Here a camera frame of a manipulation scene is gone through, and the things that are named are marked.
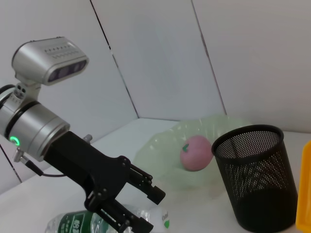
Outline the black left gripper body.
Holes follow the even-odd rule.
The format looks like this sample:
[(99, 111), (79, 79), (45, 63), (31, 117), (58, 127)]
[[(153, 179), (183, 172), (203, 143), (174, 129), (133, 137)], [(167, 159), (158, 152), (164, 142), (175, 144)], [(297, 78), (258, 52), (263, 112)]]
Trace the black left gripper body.
[(67, 132), (51, 143), (44, 160), (83, 188), (87, 210), (123, 211), (116, 197), (129, 181), (131, 163), (126, 157), (108, 157)]

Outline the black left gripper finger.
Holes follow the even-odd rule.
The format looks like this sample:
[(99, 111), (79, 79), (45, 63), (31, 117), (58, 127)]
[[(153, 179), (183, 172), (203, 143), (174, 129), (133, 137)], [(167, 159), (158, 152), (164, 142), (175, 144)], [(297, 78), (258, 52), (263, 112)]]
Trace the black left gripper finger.
[(166, 193), (152, 186), (152, 175), (146, 173), (140, 168), (132, 165), (130, 162), (123, 162), (123, 166), (129, 168), (128, 183), (147, 195), (147, 198), (155, 204), (160, 204), (165, 198)]
[(144, 215), (135, 214), (102, 192), (93, 195), (93, 231), (95, 233), (150, 233), (153, 225)]

